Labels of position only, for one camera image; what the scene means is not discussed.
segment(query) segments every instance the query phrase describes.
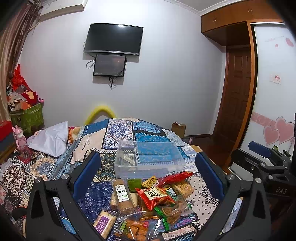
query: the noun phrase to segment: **ceiling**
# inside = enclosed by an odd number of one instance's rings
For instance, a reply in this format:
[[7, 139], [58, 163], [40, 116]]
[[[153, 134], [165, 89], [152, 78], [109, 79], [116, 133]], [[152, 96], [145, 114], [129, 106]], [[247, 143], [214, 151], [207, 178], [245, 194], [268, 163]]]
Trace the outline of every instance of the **ceiling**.
[[200, 15], [211, 12], [217, 8], [242, 0], [178, 0], [200, 12]]

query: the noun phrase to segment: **green storage box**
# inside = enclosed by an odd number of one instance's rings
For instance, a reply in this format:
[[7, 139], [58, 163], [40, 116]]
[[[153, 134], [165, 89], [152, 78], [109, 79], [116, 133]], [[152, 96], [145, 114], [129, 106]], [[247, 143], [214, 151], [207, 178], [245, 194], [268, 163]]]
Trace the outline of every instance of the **green storage box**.
[[16, 110], [10, 112], [10, 118], [13, 126], [20, 126], [25, 135], [33, 135], [31, 127], [37, 131], [38, 126], [43, 125], [42, 104], [32, 106], [26, 110]]

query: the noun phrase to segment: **yellow arch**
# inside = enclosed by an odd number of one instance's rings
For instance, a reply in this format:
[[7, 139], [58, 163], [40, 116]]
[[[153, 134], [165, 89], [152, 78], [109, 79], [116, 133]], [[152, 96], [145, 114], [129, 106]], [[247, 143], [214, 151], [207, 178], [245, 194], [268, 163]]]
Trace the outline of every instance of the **yellow arch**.
[[100, 113], [100, 112], [106, 112], [110, 118], [116, 118], [116, 115], [114, 114], [114, 112], [106, 105], [99, 105], [98, 107], [96, 107], [92, 113], [89, 115], [89, 117], [87, 118], [87, 120], [85, 121], [84, 125], [89, 125], [93, 122], [94, 118]]

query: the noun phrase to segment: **door frame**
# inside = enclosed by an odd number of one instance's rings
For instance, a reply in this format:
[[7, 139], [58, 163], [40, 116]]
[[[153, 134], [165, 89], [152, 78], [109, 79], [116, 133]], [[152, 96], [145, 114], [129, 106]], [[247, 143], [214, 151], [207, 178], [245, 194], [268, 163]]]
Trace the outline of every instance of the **door frame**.
[[227, 83], [228, 83], [229, 51], [232, 50], [232, 49], [246, 49], [246, 48], [250, 49], [250, 45], [233, 45], [233, 46], [227, 46], [226, 47], [226, 64], [225, 64], [224, 85], [223, 85], [223, 91], [222, 91], [222, 97], [221, 97], [219, 112], [218, 112], [216, 124], [215, 124], [215, 127], [214, 127], [214, 131], [213, 131], [213, 134], [212, 134], [213, 137], [215, 137], [215, 135], [216, 135], [216, 133], [218, 131], [218, 123], [219, 123], [219, 121], [221, 120], [221, 117], [222, 117], [222, 107], [223, 107], [223, 104], [224, 104], [225, 95], [226, 95], [226, 87], [227, 87]]
[[[246, 133], [247, 128], [249, 126], [250, 117], [251, 117], [251, 114], [252, 114], [254, 100], [255, 100], [255, 94], [256, 94], [258, 63], [256, 61], [257, 49], [256, 49], [256, 53], [255, 53], [255, 41], [256, 41], [256, 39], [255, 39], [255, 35], [253, 34], [253, 27], [251, 26], [251, 23], [264, 23], [264, 22], [266, 22], [266, 23], [271, 23], [271, 22], [284, 23], [283, 20], [281, 20], [281, 19], [268, 19], [268, 18], [253, 19], [253, 20], [248, 20], [247, 21], [249, 37], [250, 37], [250, 44], [251, 44], [251, 83], [250, 83], [250, 90], [249, 90], [249, 97], [248, 97], [247, 107], [246, 107], [246, 111], [245, 111], [244, 118], [243, 118], [243, 121], [242, 121], [242, 125], [241, 125], [241, 128], [239, 130], [239, 134], [237, 136], [237, 139], [235, 141], [235, 144], [234, 144], [231, 152], [234, 151], [237, 148], [240, 148], [240, 146], [242, 144], [245, 133]], [[228, 157], [228, 159], [226, 160], [226, 162], [225, 162], [225, 164], [223, 166], [224, 170], [227, 170], [227, 168], [229, 167], [229, 164], [231, 163], [230, 154], [229, 154], [229, 157]]]

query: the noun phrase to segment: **pile of clutter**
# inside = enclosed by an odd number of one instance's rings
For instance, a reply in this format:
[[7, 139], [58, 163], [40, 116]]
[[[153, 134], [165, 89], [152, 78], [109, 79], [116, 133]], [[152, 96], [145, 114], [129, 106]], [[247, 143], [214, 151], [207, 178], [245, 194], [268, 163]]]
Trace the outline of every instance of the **pile of clutter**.
[[154, 240], [162, 224], [169, 231], [181, 217], [193, 213], [185, 200], [194, 188], [186, 181], [193, 172], [182, 171], [163, 178], [116, 179], [112, 181], [111, 210], [103, 210], [94, 223], [106, 239], [114, 235], [130, 240]]
[[15, 69], [14, 76], [7, 88], [7, 103], [10, 111], [26, 110], [44, 100], [38, 98], [36, 91], [32, 91], [23, 76], [20, 75], [20, 64]]

